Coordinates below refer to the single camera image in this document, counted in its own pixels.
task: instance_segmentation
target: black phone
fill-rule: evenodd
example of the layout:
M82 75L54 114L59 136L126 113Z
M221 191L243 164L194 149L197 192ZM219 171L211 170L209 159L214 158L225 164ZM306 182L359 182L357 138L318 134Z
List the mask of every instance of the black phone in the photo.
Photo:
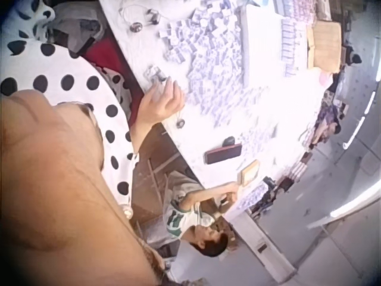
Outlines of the black phone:
M226 147L220 147L205 152L205 162L207 165L225 161L241 155L242 144L235 144Z

